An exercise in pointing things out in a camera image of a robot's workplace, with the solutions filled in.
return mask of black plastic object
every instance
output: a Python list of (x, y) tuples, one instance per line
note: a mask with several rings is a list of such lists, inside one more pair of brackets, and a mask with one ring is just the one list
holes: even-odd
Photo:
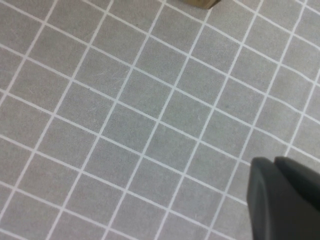
[(320, 175), (292, 159), (254, 158), (247, 203), (254, 240), (320, 240)]

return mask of gray tile floor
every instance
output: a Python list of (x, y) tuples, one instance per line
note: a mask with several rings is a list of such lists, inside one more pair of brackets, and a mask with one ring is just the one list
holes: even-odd
[(318, 0), (0, 0), (0, 240), (250, 240), (255, 156), (320, 172)]

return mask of white grout line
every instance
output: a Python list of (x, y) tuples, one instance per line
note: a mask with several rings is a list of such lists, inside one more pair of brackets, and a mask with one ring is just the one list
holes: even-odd
[[(258, 8), (257, 8), (257, 10), (256, 10), (257, 13), (259, 12), (259, 10), (260, 10), (260, 8), (261, 8), (261, 6), (262, 6), (262, 4), (263, 4), (263, 1), (264, 1), (264, 0), (261, 0), (260, 4), (259, 4), (259, 6), (258, 6)], [(267, 89), (267, 92), (266, 92), (267, 95), (269, 94), (269, 92), (270, 92), (270, 90), (271, 90), (271, 88), (272, 88), (272, 85), (273, 85), (273, 83), (274, 83), (274, 81), (275, 81), (275, 78), (276, 78), (276, 76), (277, 76), (277, 74), (278, 74), (278, 71), (279, 71), (279, 69), (280, 69), (281, 63), (282, 63), (282, 61), (283, 61), (283, 59), (284, 59), (284, 57), (285, 57), (285, 55), (286, 55), (286, 52), (287, 52), (287, 50), (288, 50), (288, 48), (289, 48), (289, 45), (290, 45), (290, 42), (291, 42), (291, 40), (292, 40), (292, 38), (293, 38), (294, 32), (295, 32), (296, 28), (298, 27), (298, 24), (299, 24), (299, 22), (300, 22), (300, 20), (301, 20), (301, 17), (302, 17), (302, 14), (303, 14), (304, 9), (305, 9), (304, 7), (301, 8), (299, 17), (298, 17), (298, 19), (297, 19), (297, 21), (296, 21), (296, 23), (295, 23), (295, 25), (294, 25), (294, 27), (293, 27), (292, 33), (290, 34), (290, 37), (289, 37), (289, 39), (288, 39), (288, 41), (287, 41), (287, 44), (286, 44), (286, 46), (285, 46), (285, 48), (284, 48), (284, 50), (283, 50), (282, 55), (281, 55), (279, 64), (277, 65), (277, 68), (276, 68), (276, 70), (275, 70), (275, 72), (274, 72), (274, 74), (273, 74), (272, 80), (271, 80), (271, 82), (270, 82), (270, 84), (269, 84), (269, 86), (268, 86), (268, 89)], [(258, 119), (259, 119), (260, 113), (262, 112), (262, 109), (263, 109), (263, 107), (264, 107), (264, 105), (265, 105), (265, 103), (266, 103), (266, 100), (267, 100), (267, 96), (264, 97), (264, 99), (263, 99), (263, 101), (262, 101), (262, 104), (260, 105), (260, 108), (259, 108), (259, 110), (258, 110), (258, 112), (257, 112), (257, 114), (256, 114), (256, 116), (255, 116), (255, 119), (254, 119), (253, 124), (252, 124), (252, 128), (250, 129), (250, 132), (249, 132), (249, 134), (248, 134), (248, 136), (247, 136), (247, 138), (246, 138), (246, 140), (245, 140), (245, 142), (244, 142), (244, 145), (243, 145), (243, 147), (242, 147), (242, 150), (241, 150), (239, 159), (242, 159), (242, 157), (243, 157), (243, 154), (244, 154), (244, 152), (245, 152), (245, 150), (246, 150), (246, 148), (247, 148), (249, 139), (250, 139), (250, 137), (251, 137), (251, 135), (252, 135), (252, 133), (253, 133), (254, 126), (256, 125), (256, 123), (257, 123), (257, 121), (258, 121)], [(237, 168), (238, 168), (239, 164), (240, 164), (240, 162), (237, 161), (237, 163), (236, 163), (236, 165), (235, 165), (235, 167), (234, 167), (234, 169), (233, 169), (233, 171), (232, 171), (232, 174), (231, 174), (231, 176), (230, 176), (230, 178), (229, 178), (229, 181), (228, 181), (228, 183), (227, 183), (227, 186), (226, 186), (226, 188), (225, 188), (225, 192), (224, 192), (224, 194), (222, 195), (222, 199), (221, 199), (221, 201), (220, 201), (220, 203), (219, 203), (219, 206), (218, 206), (218, 208), (217, 208), (217, 211), (216, 211), (216, 213), (215, 213), (215, 215), (214, 215), (214, 218), (213, 218), (213, 220), (212, 220), (211, 228), (214, 227), (214, 225), (215, 225), (215, 223), (216, 223), (216, 221), (217, 221), (218, 215), (219, 215), (220, 210), (221, 210), (221, 208), (222, 208), (222, 206), (223, 206), (223, 202), (224, 202), (224, 200), (225, 200), (225, 198), (226, 198), (226, 195), (227, 195), (227, 192), (228, 192), (228, 190), (229, 190), (229, 188), (230, 188), (230, 186), (231, 186), (231, 183), (232, 183), (232, 181), (233, 181), (233, 179), (234, 179), (234, 177), (235, 177), (235, 174), (236, 174), (236, 171), (237, 171)]]
[[(47, 13), (47, 15), (46, 15), (46, 17), (45, 17), (44, 22), (48, 21), (48, 19), (49, 19), (50, 15), (52, 14), (52, 12), (53, 12), (53, 10), (54, 10), (57, 2), (58, 2), (58, 0), (54, 0), (54, 2), (52, 3), (52, 6), (51, 6), (49, 12)], [(6, 89), (6, 91), (5, 91), (5, 94), (4, 94), (4, 95), (2, 96), (2, 98), (0, 99), (0, 106), (1, 106), (1, 104), (4, 102), (6, 96), (8, 95), (8, 93), (9, 93), (11, 87), (13, 86), (13, 84), (14, 84), (14, 82), (15, 82), (15, 80), (16, 80), (19, 72), (20, 72), (20, 70), (22, 69), (22, 66), (24, 65), (24, 63), (25, 63), (25, 61), (26, 61), (26, 59), (27, 59), (27, 56), (30, 54), (31, 50), (32, 50), (33, 47), (35, 46), (36, 41), (38, 40), (38, 38), (39, 38), (39, 36), (40, 36), (40, 34), (41, 34), (41, 32), (42, 32), (42, 30), (43, 30), (44, 28), (45, 28), (45, 24), (43, 23), (43, 24), (41, 24), (41, 27), (39, 28), (38, 32), (36, 33), (36, 35), (35, 35), (32, 43), (31, 43), (30, 47), (29, 47), (28, 50), (26, 51), (25, 56), (23, 57), (23, 59), (22, 59), (20, 65), (19, 65), (19, 67), (17, 68), (15, 74), (13, 75), (13, 78), (12, 78), (9, 86), (7, 87), (7, 89)], [(40, 143), (40, 139), (38, 140), (38, 142), (37, 142), (37, 144), (36, 144), (36, 147), (39, 146), (39, 145), (38, 145), (39, 143)], [(0, 222), (1, 222), (1, 219), (3, 218), (3, 216), (4, 216), (4, 214), (5, 214), (8, 206), (9, 206), (9, 203), (10, 203), (11, 199), (13, 198), (13, 196), (14, 196), (14, 194), (15, 194), (15, 191), (16, 191), (16, 189), (18, 188), (18, 185), (19, 185), (20, 181), (22, 180), (22, 178), (23, 178), (23, 176), (24, 176), (24, 174), (25, 174), (25, 172), (26, 172), (26, 170), (27, 170), (27, 168), (28, 168), (28, 166), (29, 166), (29, 164), (30, 164), (33, 156), (34, 156), (34, 153), (32, 152), (31, 155), (30, 155), (30, 157), (29, 157), (29, 159), (27, 160), (27, 162), (26, 162), (26, 164), (25, 164), (25, 166), (24, 166), (24, 168), (23, 168), (23, 170), (22, 170), (19, 178), (17, 179), (17, 181), (16, 181), (16, 183), (15, 183), (15, 185), (14, 185), (14, 189), (11, 191), (8, 199), (6, 200), (6, 202), (5, 202), (5, 204), (4, 204), (3, 208), (2, 208), (2, 211), (1, 211), (1, 213), (0, 213)]]

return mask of brown object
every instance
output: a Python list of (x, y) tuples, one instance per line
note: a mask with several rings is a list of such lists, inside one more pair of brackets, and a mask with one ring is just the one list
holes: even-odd
[(192, 6), (196, 6), (202, 9), (209, 9), (216, 3), (220, 2), (220, 0), (183, 0), (186, 4), (190, 4)]

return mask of floor tile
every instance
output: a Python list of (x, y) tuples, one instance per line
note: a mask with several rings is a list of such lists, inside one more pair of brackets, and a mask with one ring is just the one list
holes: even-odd
[(297, 73), (281, 67), (273, 82), (270, 95), (302, 111), (306, 105), (311, 87), (311, 82)]
[(320, 15), (306, 8), (303, 11), (301, 21), (299, 22), (295, 33), (320, 46), (319, 25)]
[(98, 133), (112, 105), (112, 100), (73, 83), (57, 114)]
[(120, 101), (152, 117), (158, 118), (171, 88), (133, 70), (123, 89)]
[(319, 70), (320, 51), (293, 37), (283, 59), (283, 64), (314, 80)]
[(127, 194), (112, 228), (139, 240), (149, 240), (155, 237), (164, 215), (165, 210)]
[(117, 104), (102, 135), (142, 152), (155, 122)]
[(213, 229), (239, 240), (252, 239), (247, 206), (226, 197)]
[(265, 157), (273, 160), (277, 156), (283, 156), (286, 149), (286, 145), (273, 137), (258, 130), (253, 130), (242, 159), (249, 163), (255, 157)]
[(0, 227), (29, 240), (45, 239), (59, 210), (16, 192)]
[(7, 89), (21, 60), (22, 57), (15, 55), (4, 48), (0, 48), (0, 89)]
[(304, 117), (293, 145), (320, 159), (320, 125)]
[(200, 27), (201, 23), (165, 6), (151, 34), (188, 53)]
[(66, 208), (108, 225), (120, 200), (122, 191), (82, 175), (66, 205)]
[(229, 79), (218, 101), (217, 108), (252, 124), (264, 96)]
[(268, 98), (256, 122), (256, 126), (286, 142), (290, 142), (299, 118), (300, 114), (296, 111)]
[(227, 73), (236, 56), (239, 45), (215, 30), (204, 27), (192, 56)]
[(26, 61), (10, 92), (53, 112), (68, 80), (31, 61)]
[(60, 0), (56, 4), (48, 23), (89, 42), (103, 13), (93, 6), (78, 0)]
[(257, 17), (245, 44), (259, 52), (279, 60), (289, 39), (289, 33)]
[(36, 154), (19, 188), (62, 206), (77, 175), (76, 171)]
[(31, 152), (0, 138), (0, 181), (14, 186)]
[(177, 87), (198, 99), (213, 104), (225, 78), (221, 73), (189, 59)]
[(160, 6), (161, 3), (159, 1), (117, 0), (114, 1), (109, 12), (148, 32)]
[(162, 121), (192, 136), (198, 137), (205, 125), (210, 108), (175, 91), (163, 114)]
[(0, 108), (0, 134), (34, 147), (49, 117), (47, 113), (7, 96)]
[(320, 121), (319, 106), (320, 106), (320, 87), (315, 86), (310, 103), (306, 109), (306, 114)]
[(173, 85), (185, 59), (181, 53), (149, 38), (136, 66)]
[(172, 210), (209, 226), (221, 197), (220, 193), (185, 178), (172, 205)]
[(167, 207), (181, 176), (147, 159), (143, 159), (129, 190)]
[(38, 150), (81, 168), (95, 136), (57, 118), (53, 119)]
[(33, 1), (24, 1), (24, 0), (5, 0), (7, 3), (14, 5), (18, 9), (21, 9), (28, 14), (31, 14), (42, 20), (47, 16), (54, 0), (33, 0)]
[(64, 212), (50, 240), (100, 240), (105, 232), (100, 226)]
[(224, 191), (235, 165), (235, 159), (200, 144), (187, 174)]
[(40, 22), (1, 4), (0, 43), (7, 47), (25, 54), (40, 26)]
[(249, 130), (248, 126), (215, 111), (202, 140), (237, 157), (246, 141)]
[(30, 57), (49, 67), (71, 76), (86, 46), (72, 38), (45, 27), (36, 41)]
[(187, 3), (184, 3), (183, 1), (180, 0), (168, 0), (168, 4), (171, 6), (174, 6), (175, 8), (178, 8), (182, 10), (183, 12), (187, 13), (188, 15), (191, 15), (192, 17), (199, 19), (199, 20), (204, 20), (206, 18), (206, 15), (208, 13), (207, 9), (202, 9), (196, 6), (191, 6)]
[(296, 1), (268, 0), (263, 2), (259, 13), (281, 27), (292, 30), (298, 20), (301, 7), (302, 5)]
[(125, 188), (138, 159), (138, 155), (99, 139), (84, 170)]
[(250, 175), (250, 166), (240, 162), (236, 169), (236, 172), (231, 182), (228, 193), (246, 202), (249, 175)]
[(132, 27), (107, 16), (93, 42), (97, 48), (132, 64), (146, 36)]
[(195, 240), (205, 239), (207, 230), (179, 216), (169, 213), (159, 240)]
[(224, 0), (212, 8), (208, 24), (242, 41), (254, 14), (233, 0)]
[(266, 92), (277, 64), (243, 47), (231, 75), (254, 88)]
[(75, 79), (115, 98), (128, 72), (128, 66), (91, 48)]
[(196, 141), (159, 124), (146, 155), (179, 171), (183, 171)]

